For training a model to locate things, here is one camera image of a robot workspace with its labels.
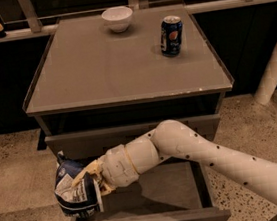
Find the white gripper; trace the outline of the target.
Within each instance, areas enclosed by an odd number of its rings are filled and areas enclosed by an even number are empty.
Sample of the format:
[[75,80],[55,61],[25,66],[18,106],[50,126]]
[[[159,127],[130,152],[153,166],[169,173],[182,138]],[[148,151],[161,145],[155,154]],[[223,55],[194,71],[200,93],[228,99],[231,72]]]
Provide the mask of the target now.
[[111,194],[116,188],[127,187],[139,179],[137,169],[124,145],[109,149],[99,161],[94,160],[85,166],[73,179],[71,186],[77,186],[86,174],[92,182],[98,183],[102,197]]

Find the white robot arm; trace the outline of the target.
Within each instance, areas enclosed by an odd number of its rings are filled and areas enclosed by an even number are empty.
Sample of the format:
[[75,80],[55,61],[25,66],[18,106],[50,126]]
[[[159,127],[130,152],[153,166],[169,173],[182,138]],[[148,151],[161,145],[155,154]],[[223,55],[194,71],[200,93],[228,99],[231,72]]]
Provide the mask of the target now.
[[210,166],[257,195],[277,205],[277,163],[213,144],[176,120],[164,120],[126,145],[109,149],[73,179],[77,186],[88,174],[95,176],[106,194],[127,187],[169,157]]

